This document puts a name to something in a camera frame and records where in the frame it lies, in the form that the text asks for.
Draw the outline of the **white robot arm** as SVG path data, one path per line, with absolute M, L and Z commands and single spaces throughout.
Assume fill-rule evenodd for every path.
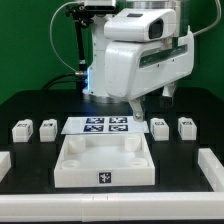
M 194 37 L 188 25 L 189 0 L 85 0 L 93 15 L 93 61 L 86 97 L 130 104 L 144 120 L 142 98 L 162 89 L 160 104 L 173 104 L 176 82 L 194 64 Z

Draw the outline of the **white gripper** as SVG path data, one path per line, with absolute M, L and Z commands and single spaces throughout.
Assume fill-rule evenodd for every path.
M 173 106 L 175 81 L 188 76 L 194 64 L 194 39 L 188 32 L 177 47 L 166 49 L 163 41 L 148 43 L 111 42 L 105 53 L 105 89 L 109 96 L 129 102 L 135 121 L 145 117 L 143 99 L 163 87 L 160 106 Z

